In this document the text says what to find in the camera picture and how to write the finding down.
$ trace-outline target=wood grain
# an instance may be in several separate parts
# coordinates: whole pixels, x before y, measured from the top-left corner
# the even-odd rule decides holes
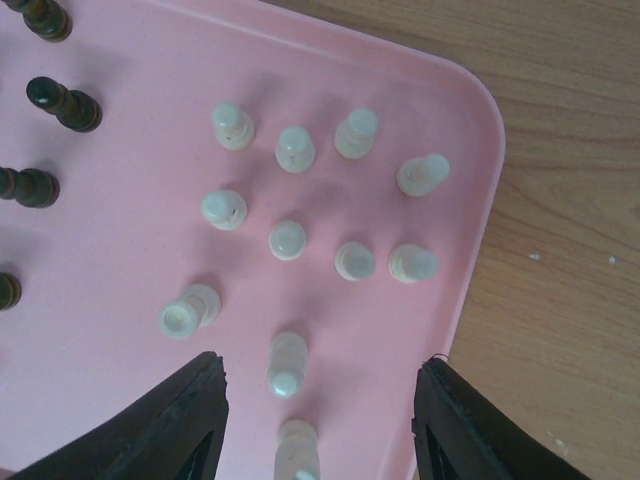
[[[640,1],[276,3],[489,87],[507,161],[452,365],[587,475],[640,478]]]

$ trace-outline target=fallen chess piece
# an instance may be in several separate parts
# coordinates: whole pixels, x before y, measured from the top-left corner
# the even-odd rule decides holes
[[[271,342],[267,378],[271,391],[281,398],[293,397],[302,388],[309,363],[307,343],[297,333],[282,332]]]
[[[61,42],[71,33],[71,18],[54,0],[2,0],[22,14],[29,30],[48,42]]]
[[[22,297],[20,281],[10,273],[0,273],[0,310],[15,307]]]
[[[189,338],[218,318],[221,309],[218,292],[208,285],[191,285],[164,306],[158,318],[160,329],[170,338]]]
[[[280,427],[273,478],[320,480],[318,434],[309,423],[289,420]]]
[[[376,258],[360,242],[344,243],[336,253],[334,264],[340,276],[351,282],[369,278],[376,270]]]
[[[90,132],[102,121],[98,102],[79,90],[68,90],[48,77],[36,77],[27,85],[27,97],[36,107],[55,115],[76,132]]]
[[[398,170],[398,188],[410,197],[422,197],[449,177],[449,161],[442,155],[430,154],[406,162]]]
[[[17,172],[0,167],[0,198],[29,208],[46,208],[60,195],[60,184],[49,172],[27,168]]]
[[[436,256],[418,245],[400,245],[389,257],[389,272],[402,283],[416,283],[438,271]]]

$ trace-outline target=white pawn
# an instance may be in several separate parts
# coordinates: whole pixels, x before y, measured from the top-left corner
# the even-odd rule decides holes
[[[289,398],[302,388],[307,373],[309,351],[300,335],[283,332],[271,342],[267,365],[267,378],[271,391],[279,397]]]
[[[334,264],[338,273],[352,282],[369,278],[376,270],[373,253],[359,242],[343,244],[336,253]]]
[[[333,144],[345,158],[362,158],[373,148],[377,132],[376,114],[367,108],[359,108],[338,126]]]
[[[400,245],[389,257],[389,272],[403,283],[415,283],[435,275],[436,256],[418,245]]]
[[[303,420],[290,420],[278,431],[274,480],[320,480],[318,435]]]
[[[307,234],[304,228],[293,220],[278,223],[269,234],[271,253],[280,260],[295,260],[307,245]]]
[[[158,317],[160,329],[171,338],[188,338],[213,322],[222,308],[220,296],[207,285],[191,285],[180,298],[167,303]]]
[[[220,230],[235,230],[247,218],[247,202],[231,190],[211,192],[202,200],[200,211],[211,225]]]
[[[278,139],[276,160],[285,172],[302,173],[313,164],[316,149],[309,132],[302,127],[287,127]]]
[[[228,150],[241,150],[249,146],[256,134],[253,120],[235,103],[225,102],[213,110],[213,132]]]
[[[410,197],[422,197],[449,177],[449,162],[442,155],[430,154],[406,162],[398,170],[398,187]]]

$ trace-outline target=pink tray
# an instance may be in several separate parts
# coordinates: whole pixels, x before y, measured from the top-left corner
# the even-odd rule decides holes
[[[0,266],[24,295],[0,314],[0,467],[19,470],[129,405],[203,350],[224,357],[230,415],[218,476],[273,478],[278,427],[319,433],[326,479],[411,478],[416,372],[448,352],[504,159],[496,104],[463,68],[277,7],[246,0],[75,0],[71,37],[49,44],[0,8],[0,148],[4,166],[45,168],[62,195],[45,210],[0,203]],[[47,75],[95,96],[104,121],[66,130],[32,107],[25,86]],[[225,100],[254,118],[255,142],[228,152],[210,115]],[[381,131],[347,161],[335,128],[367,106]],[[281,170],[279,131],[308,127],[318,157]],[[395,172],[440,152],[451,176],[432,195],[403,196]],[[246,224],[221,232],[204,195],[232,186]],[[270,228],[307,228],[303,257],[281,262]],[[350,283],[333,267],[346,239],[378,259]],[[400,242],[440,260],[430,281],[387,272]],[[193,281],[221,292],[217,322],[186,341],[165,337],[161,306]],[[273,396],[272,337],[301,331],[311,360],[303,390]]]

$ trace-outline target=black chess piece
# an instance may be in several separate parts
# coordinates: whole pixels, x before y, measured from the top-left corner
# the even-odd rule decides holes
[[[71,33],[71,17],[55,0],[2,0],[22,14],[29,29],[49,42],[61,42]]]
[[[36,77],[27,85],[27,97],[36,107],[76,132],[90,132],[102,121],[98,102],[79,90],[67,90],[48,77]]]
[[[15,199],[30,208],[46,208],[58,199],[60,184],[49,172],[27,168],[16,172],[0,167],[0,198]]]
[[[0,273],[0,310],[9,310],[22,297],[20,281],[10,273]]]

